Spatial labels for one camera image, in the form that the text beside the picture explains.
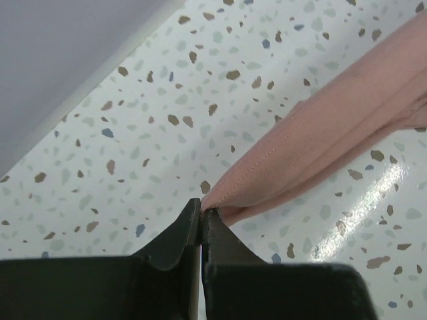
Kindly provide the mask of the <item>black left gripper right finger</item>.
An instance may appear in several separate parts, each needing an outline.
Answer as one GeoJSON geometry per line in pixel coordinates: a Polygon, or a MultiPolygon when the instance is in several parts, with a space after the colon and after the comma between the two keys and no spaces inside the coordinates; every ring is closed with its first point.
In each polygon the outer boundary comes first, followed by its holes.
{"type": "Polygon", "coordinates": [[[362,276],[341,263],[267,263],[206,211],[201,280],[208,319],[376,319],[362,276]]]}

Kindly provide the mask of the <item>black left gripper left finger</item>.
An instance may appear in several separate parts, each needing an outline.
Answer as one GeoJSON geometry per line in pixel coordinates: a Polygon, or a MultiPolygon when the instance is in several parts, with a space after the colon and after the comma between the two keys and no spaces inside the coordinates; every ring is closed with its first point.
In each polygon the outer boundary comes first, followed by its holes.
{"type": "Polygon", "coordinates": [[[3,260],[2,319],[196,319],[200,201],[129,256],[3,260]]]}

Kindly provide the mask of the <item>salmon pink t shirt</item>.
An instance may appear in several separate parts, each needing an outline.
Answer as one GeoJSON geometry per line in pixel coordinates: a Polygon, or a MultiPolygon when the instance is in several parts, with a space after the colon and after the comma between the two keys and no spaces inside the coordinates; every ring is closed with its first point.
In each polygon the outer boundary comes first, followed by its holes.
{"type": "Polygon", "coordinates": [[[401,129],[426,126],[426,12],[300,101],[202,199],[234,224],[309,191],[401,129]]]}

